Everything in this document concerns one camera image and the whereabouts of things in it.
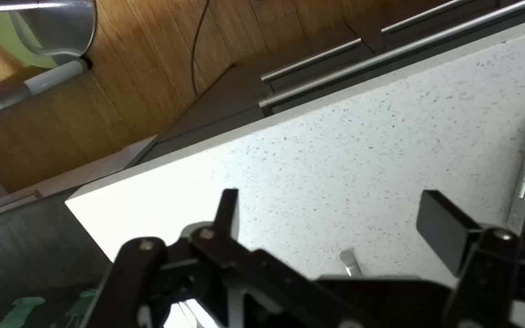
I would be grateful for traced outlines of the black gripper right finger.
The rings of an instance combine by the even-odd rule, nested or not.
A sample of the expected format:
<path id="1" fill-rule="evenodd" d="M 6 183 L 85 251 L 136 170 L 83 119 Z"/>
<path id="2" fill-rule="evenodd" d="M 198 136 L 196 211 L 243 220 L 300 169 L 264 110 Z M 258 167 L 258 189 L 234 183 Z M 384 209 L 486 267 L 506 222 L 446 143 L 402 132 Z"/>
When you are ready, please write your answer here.
<path id="1" fill-rule="evenodd" d="M 415 229 L 451 274 L 460 273 L 480 234 L 480 225 L 437 189 L 420 192 Z"/>

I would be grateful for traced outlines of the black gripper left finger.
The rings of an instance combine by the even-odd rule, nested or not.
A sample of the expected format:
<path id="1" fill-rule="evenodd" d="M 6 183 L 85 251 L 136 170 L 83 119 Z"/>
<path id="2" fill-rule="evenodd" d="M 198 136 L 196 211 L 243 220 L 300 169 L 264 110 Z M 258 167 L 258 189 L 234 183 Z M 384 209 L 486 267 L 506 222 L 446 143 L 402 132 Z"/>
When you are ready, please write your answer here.
<path id="1" fill-rule="evenodd" d="M 231 238 L 238 232 L 238 191 L 234 187 L 223 189 L 212 218 L 212 229 Z"/>

